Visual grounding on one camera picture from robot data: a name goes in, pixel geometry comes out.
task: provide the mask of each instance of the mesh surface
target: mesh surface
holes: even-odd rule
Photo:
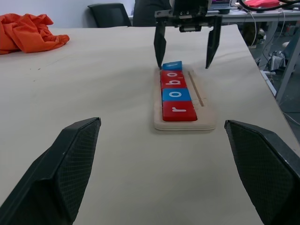
[[[76,219],[90,178],[98,136],[97,126],[97,123],[92,123],[77,134],[56,174],[56,185],[72,221]]]
[[[283,224],[293,209],[295,180],[256,133],[230,124],[227,129],[240,179],[265,225]]]

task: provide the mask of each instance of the floor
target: floor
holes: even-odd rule
[[[291,39],[291,37],[280,37],[271,47],[271,51],[282,50],[282,44]],[[250,49],[254,59],[258,58],[262,52],[262,46],[258,45],[255,49]],[[276,90],[279,89],[281,84],[281,79],[283,77],[283,72],[279,71],[273,76],[273,84]],[[300,58],[296,64],[295,71],[293,72],[291,79],[285,90],[284,97],[280,103],[280,108],[282,112],[292,117],[296,122],[300,123]],[[288,121],[292,131],[294,132],[298,142],[300,142],[300,125],[297,125],[287,116]]]

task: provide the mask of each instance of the wall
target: wall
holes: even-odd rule
[[[96,3],[123,3],[130,15],[135,0],[0,0],[0,15],[47,14],[53,27],[96,27],[88,5]]]

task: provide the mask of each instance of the desk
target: desk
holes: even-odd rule
[[[0,59],[0,203],[64,127],[99,116],[75,225],[262,225],[240,181],[225,120],[272,130],[298,154],[300,147],[236,25],[222,27],[209,69],[208,28],[166,29],[165,62],[191,65],[217,113],[210,133],[153,128],[154,28],[51,31],[70,42]]]

